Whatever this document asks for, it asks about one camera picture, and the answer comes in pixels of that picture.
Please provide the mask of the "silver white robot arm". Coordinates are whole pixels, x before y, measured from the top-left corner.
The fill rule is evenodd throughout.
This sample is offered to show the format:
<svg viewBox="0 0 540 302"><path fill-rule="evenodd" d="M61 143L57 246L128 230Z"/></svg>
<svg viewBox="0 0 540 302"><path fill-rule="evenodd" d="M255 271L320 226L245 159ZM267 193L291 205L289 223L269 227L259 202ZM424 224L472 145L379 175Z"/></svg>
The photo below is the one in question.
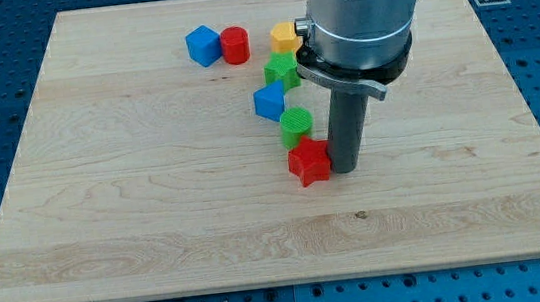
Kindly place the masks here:
<svg viewBox="0 0 540 302"><path fill-rule="evenodd" d="M417 0L307 0L306 45L333 66L366 70L393 61L410 33Z"/></svg>

